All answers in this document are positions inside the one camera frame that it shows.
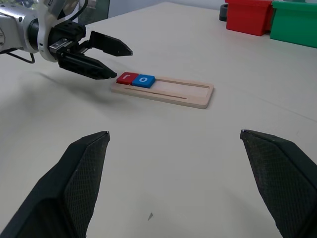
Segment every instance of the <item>blue tile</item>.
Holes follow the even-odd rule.
[[[132,81],[132,86],[150,88],[155,82],[155,77],[150,75],[140,74]]]

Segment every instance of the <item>red bin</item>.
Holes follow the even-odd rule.
[[[256,36],[271,28],[272,0],[225,0],[228,3],[227,29]]]

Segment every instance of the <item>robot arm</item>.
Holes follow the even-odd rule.
[[[131,56],[133,52],[119,39],[94,31],[88,41],[80,44],[86,36],[85,26],[64,20],[77,4],[78,0],[39,0],[37,12],[0,4],[0,54],[15,56],[11,52],[19,49],[33,57],[39,51],[44,59],[58,62],[66,70],[93,79],[116,77],[115,72],[84,53],[91,48],[114,56]]]

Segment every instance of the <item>green storage box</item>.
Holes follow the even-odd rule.
[[[271,39],[317,48],[317,4],[273,1]]]

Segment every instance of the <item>table surface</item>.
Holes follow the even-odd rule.
[[[114,80],[85,78],[40,55],[34,65],[2,55],[0,230],[71,142],[109,130],[87,237],[281,238],[239,134],[252,129],[294,141],[317,162],[316,49],[229,31],[216,10],[172,3],[87,29],[134,51],[88,56],[118,74],[213,83],[210,106],[114,94]]]

